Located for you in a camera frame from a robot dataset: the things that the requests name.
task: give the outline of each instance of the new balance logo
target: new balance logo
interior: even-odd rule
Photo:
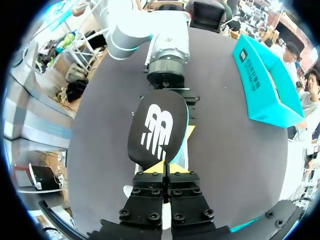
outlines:
[[[144,145],[146,138],[146,149],[149,150],[152,140],[152,155],[156,154],[157,148],[157,158],[159,160],[164,161],[166,159],[166,151],[161,146],[169,144],[173,123],[174,121],[170,112],[161,111],[160,107],[156,104],[152,104],[149,107],[144,125],[151,132],[148,134],[142,133],[140,143]]]

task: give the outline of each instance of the turquoise display stand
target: turquoise display stand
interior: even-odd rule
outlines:
[[[242,34],[232,55],[241,76],[249,119],[281,128],[304,120],[296,86],[281,59],[267,46]]]

